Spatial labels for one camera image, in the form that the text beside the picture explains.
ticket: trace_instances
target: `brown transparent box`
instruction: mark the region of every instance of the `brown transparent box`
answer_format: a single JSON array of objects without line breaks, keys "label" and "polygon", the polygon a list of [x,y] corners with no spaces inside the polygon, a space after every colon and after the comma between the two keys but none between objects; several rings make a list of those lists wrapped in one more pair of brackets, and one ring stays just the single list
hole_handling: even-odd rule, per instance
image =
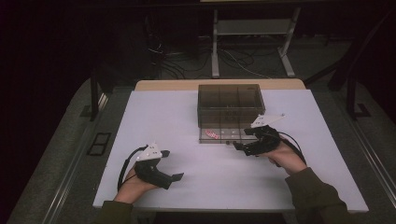
[{"label": "brown transparent box", "polygon": [[[200,85],[198,89],[198,126],[200,140],[223,142],[241,139],[241,130],[249,128],[259,114],[264,114],[260,86],[256,84]],[[210,130],[217,137],[207,136]]]}]

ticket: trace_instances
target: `sleeve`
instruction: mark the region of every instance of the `sleeve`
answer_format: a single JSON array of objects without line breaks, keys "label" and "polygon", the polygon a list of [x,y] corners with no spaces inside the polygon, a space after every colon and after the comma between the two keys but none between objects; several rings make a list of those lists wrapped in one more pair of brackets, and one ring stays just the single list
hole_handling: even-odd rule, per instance
[{"label": "sleeve", "polygon": [[132,208],[131,203],[105,201],[92,224],[130,224]]},{"label": "sleeve", "polygon": [[337,190],[323,183],[311,168],[286,178],[299,223],[354,223]]}]

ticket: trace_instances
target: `person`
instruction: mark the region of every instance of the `person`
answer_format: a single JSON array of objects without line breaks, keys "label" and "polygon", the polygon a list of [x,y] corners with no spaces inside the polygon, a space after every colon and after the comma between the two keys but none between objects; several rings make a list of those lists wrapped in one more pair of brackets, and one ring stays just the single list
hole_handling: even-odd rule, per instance
[{"label": "person", "polygon": [[[266,157],[285,169],[297,221],[301,224],[351,224],[352,215],[347,205],[338,197],[337,190],[323,183],[310,167],[285,143],[270,152],[258,155]],[[131,223],[133,203],[145,192],[157,187],[140,180],[134,168],[125,177],[113,201],[106,201],[93,224]]]}]

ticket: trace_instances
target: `person's left hand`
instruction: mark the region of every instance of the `person's left hand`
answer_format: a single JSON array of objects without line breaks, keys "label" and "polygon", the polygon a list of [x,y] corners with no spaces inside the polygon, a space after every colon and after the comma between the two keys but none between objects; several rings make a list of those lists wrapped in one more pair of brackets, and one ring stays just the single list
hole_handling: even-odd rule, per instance
[{"label": "person's left hand", "polygon": [[134,171],[134,167],[129,171],[125,177],[119,192],[117,193],[114,201],[120,203],[134,203],[146,191],[157,189],[158,187],[139,179]]}]

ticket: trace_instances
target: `white tabletop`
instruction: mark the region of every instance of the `white tabletop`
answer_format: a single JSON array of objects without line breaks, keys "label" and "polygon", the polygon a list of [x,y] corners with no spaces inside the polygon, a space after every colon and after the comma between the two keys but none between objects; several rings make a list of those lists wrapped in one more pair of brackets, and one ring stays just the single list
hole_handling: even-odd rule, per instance
[{"label": "white tabletop", "polygon": [[[308,166],[335,186],[348,210],[368,211],[309,90],[262,91],[267,115],[286,117],[271,126],[297,140]],[[247,157],[233,146],[200,144],[198,91],[133,91],[93,206],[117,193],[117,181],[132,151],[156,142],[171,152],[158,169],[184,173],[168,190],[155,189],[134,204],[155,211],[282,212],[294,209],[283,169],[265,158]]]}]

